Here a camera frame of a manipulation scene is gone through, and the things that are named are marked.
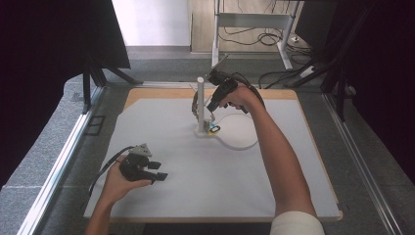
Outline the white metal desk frame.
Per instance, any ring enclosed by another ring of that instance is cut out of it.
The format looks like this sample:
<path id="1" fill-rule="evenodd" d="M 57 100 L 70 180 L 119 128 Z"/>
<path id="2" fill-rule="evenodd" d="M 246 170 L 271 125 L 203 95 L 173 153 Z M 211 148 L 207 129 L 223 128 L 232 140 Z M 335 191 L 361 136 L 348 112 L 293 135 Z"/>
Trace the white metal desk frame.
<path id="1" fill-rule="evenodd" d="M 219 63 L 219 29 L 221 27 L 276 28 L 283 30 L 283 38 L 277 43 L 280 58 L 285 69 L 293 66 L 286 48 L 296 19 L 300 2 L 295 1 L 290 14 L 225 13 L 219 10 L 220 0 L 214 0 L 214 35 L 211 49 L 211 65 Z"/>

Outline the black stand legs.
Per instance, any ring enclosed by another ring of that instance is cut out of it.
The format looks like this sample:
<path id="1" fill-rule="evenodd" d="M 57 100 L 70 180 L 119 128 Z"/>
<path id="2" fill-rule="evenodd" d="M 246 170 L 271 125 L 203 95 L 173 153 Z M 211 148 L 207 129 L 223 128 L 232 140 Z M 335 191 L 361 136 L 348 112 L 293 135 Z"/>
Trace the black stand legs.
<path id="1" fill-rule="evenodd" d="M 338 30 L 334 33 L 333 39 L 324 48 L 320 49 L 307 65 L 310 66 L 321 60 L 325 60 L 326 63 L 310 75 L 293 83 L 286 84 L 286 87 L 297 88 L 325 74 L 320 84 L 320 91 L 322 93 L 330 93 L 334 88 L 337 88 L 336 114 L 341 121 L 344 121 L 344 99 L 346 97 L 344 68 L 346 58 L 352 48 L 352 44 L 356 40 L 358 32 L 364 25 L 377 0 L 333 1 L 336 3 L 336 9 L 331 23 L 337 23 Z"/>
<path id="2" fill-rule="evenodd" d="M 92 107 L 92 96 L 91 96 L 91 80 L 94 81 L 97 87 L 104 87 L 107 84 L 107 79 L 104 75 L 103 69 L 107 69 L 119 78 L 130 84 L 143 84 L 143 81 L 137 80 L 118 68 L 108 65 L 105 61 L 95 59 L 91 55 L 87 55 L 84 63 L 84 72 L 82 74 L 83 83 L 83 111 L 82 113 L 87 114 Z"/>

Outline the keychain with dark strap loop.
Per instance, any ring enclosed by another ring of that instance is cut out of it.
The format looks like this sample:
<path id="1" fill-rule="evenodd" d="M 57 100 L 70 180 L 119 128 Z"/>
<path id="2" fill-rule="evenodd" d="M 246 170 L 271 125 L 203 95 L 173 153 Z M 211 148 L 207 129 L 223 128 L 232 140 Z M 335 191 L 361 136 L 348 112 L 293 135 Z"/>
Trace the keychain with dark strap loop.
<path id="1" fill-rule="evenodd" d="M 194 96 L 193 96 L 193 101 L 192 101 L 192 105 L 191 105 L 192 114 L 194 115 L 194 117 L 196 119 L 199 119 L 199 108 L 198 108 L 199 107 L 199 102 L 198 102 L 198 100 L 199 100 L 199 92 L 196 91 Z"/>

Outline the white key holder stand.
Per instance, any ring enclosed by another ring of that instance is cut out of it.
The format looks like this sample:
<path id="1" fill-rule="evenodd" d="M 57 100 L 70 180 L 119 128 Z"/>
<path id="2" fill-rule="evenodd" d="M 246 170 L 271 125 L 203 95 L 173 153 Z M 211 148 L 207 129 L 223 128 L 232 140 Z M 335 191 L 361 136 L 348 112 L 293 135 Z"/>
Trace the white key holder stand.
<path id="1" fill-rule="evenodd" d="M 254 122 L 246 110 L 241 114 L 229 113 L 216 118 L 215 111 L 207 109 L 214 91 L 208 97 L 205 96 L 205 80 L 202 77 L 197 78 L 194 91 L 199 92 L 199 119 L 196 119 L 194 129 L 197 137 L 216 139 L 225 147 L 238 151 L 249 149 L 257 143 Z"/>

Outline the person's white sleeve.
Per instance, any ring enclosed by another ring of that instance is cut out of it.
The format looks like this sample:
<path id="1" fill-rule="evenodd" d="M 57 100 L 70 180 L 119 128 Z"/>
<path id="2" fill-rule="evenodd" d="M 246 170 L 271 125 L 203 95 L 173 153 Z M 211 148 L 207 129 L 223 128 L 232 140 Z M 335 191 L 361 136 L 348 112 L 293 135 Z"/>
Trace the person's white sleeve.
<path id="1" fill-rule="evenodd" d="M 302 211 L 286 211 L 273 219 L 270 235 L 325 235 L 325 231 L 315 216 Z"/>

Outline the aluminium rail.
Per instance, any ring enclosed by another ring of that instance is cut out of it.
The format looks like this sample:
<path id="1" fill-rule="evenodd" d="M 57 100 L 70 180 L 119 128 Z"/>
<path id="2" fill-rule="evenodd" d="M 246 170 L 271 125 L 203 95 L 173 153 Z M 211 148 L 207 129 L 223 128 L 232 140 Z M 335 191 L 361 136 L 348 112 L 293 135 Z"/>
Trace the aluminium rail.
<path id="1" fill-rule="evenodd" d="M 37 226 L 40 224 L 54 197 L 55 191 L 57 190 L 58 185 L 63 178 L 63 175 L 73 156 L 74 150 L 76 149 L 81 136 L 85 132 L 86 126 L 91 119 L 103 92 L 103 87 L 97 87 L 93 90 L 91 107 L 85 114 L 81 114 L 78 117 L 63 149 L 58 155 L 51 171 L 48 174 L 48 177 L 40 188 L 36 199 L 34 200 L 16 235 L 35 234 Z"/>
<path id="2" fill-rule="evenodd" d="M 334 98 L 330 94 L 322 94 L 322 99 L 329 110 L 329 113 L 340 132 L 340 135 L 346 145 L 348 153 L 359 173 L 359 176 L 365 186 L 368 195 L 383 222 L 388 235 L 403 235 L 403 232 L 387 202 L 378 182 L 370 171 L 367 163 L 363 159 L 354 138 L 352 137 L 346 123 L 337 114 Z"/>

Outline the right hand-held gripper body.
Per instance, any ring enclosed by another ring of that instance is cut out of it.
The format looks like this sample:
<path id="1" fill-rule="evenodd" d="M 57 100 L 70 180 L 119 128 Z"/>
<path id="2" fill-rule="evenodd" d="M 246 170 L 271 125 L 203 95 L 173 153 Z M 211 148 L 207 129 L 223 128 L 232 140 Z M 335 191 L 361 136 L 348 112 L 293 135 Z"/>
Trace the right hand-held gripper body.
<path id="1" fill-rule="evenodd" d="M 219 70 L 227 58 L 228 56 L 225 56 L 219 60 L 218 63 L 212 67 L 207 77 L 207 80 L 216 87 L 216 90 L 211 96 L 213 102 L 220 102 L 227 94 L 233 92 L 238 86 L 237 78 L 234 75 Z"/>

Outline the black curtain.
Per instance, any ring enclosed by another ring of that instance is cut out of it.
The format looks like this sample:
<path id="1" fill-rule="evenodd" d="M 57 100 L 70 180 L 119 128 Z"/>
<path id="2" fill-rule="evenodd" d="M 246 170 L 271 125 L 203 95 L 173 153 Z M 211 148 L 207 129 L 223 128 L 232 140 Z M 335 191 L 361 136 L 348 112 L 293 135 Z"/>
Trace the black curtain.
<path id="1" fill-rule="evenodd" d="M 296 34 L 339 67 L 353 105 L 415 184 L 415 0 L 304 0 Z"/>
<path id="2" fill-rule="evenodd" d="M 91 61 L 130 67 L 113 0 L 0 0 L 0 189 Z"/>

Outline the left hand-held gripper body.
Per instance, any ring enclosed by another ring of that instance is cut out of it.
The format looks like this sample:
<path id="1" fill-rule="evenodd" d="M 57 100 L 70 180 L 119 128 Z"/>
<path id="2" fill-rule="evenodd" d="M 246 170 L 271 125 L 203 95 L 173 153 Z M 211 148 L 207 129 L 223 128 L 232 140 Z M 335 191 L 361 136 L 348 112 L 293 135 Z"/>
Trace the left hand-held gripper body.
<path id="1" fill-rule="evenodd" d="M 149 166 L 152 155 L 147 144 L 133 147 L 128 151 L 127 156 L 120 162 L 119 170 L 128 181 L 151 180 L 155 177 L 151 172 L 145 170 Z"/>

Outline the person's left hand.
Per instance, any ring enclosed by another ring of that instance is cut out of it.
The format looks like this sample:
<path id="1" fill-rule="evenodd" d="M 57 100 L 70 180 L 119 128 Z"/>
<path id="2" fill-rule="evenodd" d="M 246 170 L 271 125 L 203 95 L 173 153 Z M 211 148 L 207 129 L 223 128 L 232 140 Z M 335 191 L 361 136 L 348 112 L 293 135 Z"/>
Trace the person's left hand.
<path id="1" fill-rule="evenodd" d="M 100 205 L 105 205 L 106 207 L 113 206 L 129 191 L 152 184 L 152 181 L 147 179 L 138 181 L 128 181 L 125 179 L 119 170 L 119 166 L 124 159 L 125 155 L 122 155 L 110 167 L 101 196 L 99 198 Z"/>

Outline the white table mat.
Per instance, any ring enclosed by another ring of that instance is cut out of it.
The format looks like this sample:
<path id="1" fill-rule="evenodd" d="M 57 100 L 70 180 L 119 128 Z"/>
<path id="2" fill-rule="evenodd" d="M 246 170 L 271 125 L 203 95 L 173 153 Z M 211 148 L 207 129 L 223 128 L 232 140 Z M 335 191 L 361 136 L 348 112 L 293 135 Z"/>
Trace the white table mat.
<path id="1" fill-rule="evenodd" d="M 139 99 L 117 118 L 103 164 L 127 146 L 147 143 L 163 182 L 134 189 L 115 203 L 112 220 L 139 222 L 268 222 L 275 202 L 258 144 L 237 151 L 195 133 L 192 99 Z M 318 218 L 343 213 L 315 147 L 300 103 L 265 100 L 292 144 L 310 187 Z"/>

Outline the person's right hand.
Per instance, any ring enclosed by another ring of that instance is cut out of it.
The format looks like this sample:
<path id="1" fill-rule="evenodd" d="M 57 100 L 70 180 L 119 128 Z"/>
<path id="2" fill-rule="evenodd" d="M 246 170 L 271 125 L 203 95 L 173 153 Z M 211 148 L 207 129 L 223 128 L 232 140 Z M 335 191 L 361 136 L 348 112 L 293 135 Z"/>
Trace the person's right hand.
<path id="1" fill-rule="evenodd" d="M 233 92 L 227 94 L 220 102 L 219 107 L 231 104 L 237 110 L 246 109 L 252 115 L 264 111 L 263 106 L 255 94 L 245 85 L 239 85 Z"/>

